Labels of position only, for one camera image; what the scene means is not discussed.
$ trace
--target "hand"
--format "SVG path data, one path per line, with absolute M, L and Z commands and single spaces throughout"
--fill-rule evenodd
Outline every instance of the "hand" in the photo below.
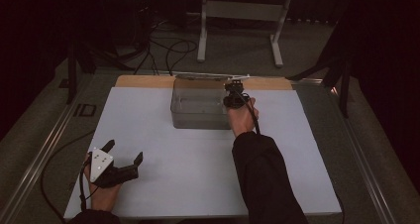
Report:
M 117 184 L 113 187 L 101 188 L 90 182 L 90 165 L 84 169 L 84 175 L 89 182 L 89 190 L 93 195 L 91 199 L 91 209 L 98 211 L 111 212 L 117 200 L 118 192 L 122 184 Z
M 255 98 L 251 98 L 250 101 L 248 101 L 251 109 L 254 108 L 255 103 Z M 260 112 L 257 108 L 254 108 L 254 113 L 258 119 Z M 248 110 L 246 105 L 237 109 L 228 108 L 228 116 L 229 124 L 231 125 L 231 129 L 234 132 L 235 137 L 238 137 L 239 135 L 246 132 L 251 132 L 255 126 L 253 116 L 251 115 L 250 110 Z

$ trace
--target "black jacket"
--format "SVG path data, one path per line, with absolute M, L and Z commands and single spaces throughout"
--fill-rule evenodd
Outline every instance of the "black jacket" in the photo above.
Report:
M 283 156 L 271 137 L 243 133 L 232 150 L 251 224 L 306 224 L 294 197 Z M 103 211 L 86 210 L 70 223 L 120 223 Z

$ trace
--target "transparent plastic container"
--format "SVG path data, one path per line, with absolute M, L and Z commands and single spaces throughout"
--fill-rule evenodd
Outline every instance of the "transparent plastic container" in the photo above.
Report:
M 215 78 L 177 78 L 173 83 L 170 111 L 178 129 L 229 130 L 223 105 L 225 80 Z

